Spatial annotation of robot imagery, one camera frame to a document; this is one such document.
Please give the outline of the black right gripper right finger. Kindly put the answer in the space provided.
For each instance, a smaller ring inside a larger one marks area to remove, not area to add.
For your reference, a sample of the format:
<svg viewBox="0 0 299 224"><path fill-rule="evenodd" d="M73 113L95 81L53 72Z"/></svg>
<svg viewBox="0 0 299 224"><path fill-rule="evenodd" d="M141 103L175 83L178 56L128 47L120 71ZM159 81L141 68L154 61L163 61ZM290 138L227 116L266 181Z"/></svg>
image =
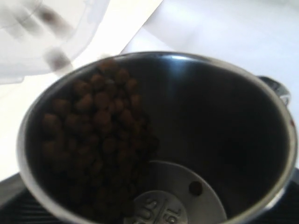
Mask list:
<svg viewBox="0 0 299 224"><path fill-rule="evenodd" d="M256 219L255 224L299 224L299 169L277 205Z"/></svg>

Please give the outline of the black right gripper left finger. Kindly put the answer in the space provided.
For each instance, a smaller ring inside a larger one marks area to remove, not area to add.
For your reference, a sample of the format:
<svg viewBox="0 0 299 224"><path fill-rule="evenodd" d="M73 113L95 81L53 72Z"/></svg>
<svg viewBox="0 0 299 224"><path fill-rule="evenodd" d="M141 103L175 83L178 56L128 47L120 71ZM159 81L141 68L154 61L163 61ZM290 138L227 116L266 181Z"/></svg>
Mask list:
<svg viewBox="0 0 299 224"><path fill-rule="evenodd" d="M0 182L0 222L2 224L59 224L30 194L19 173Z"/></svg>

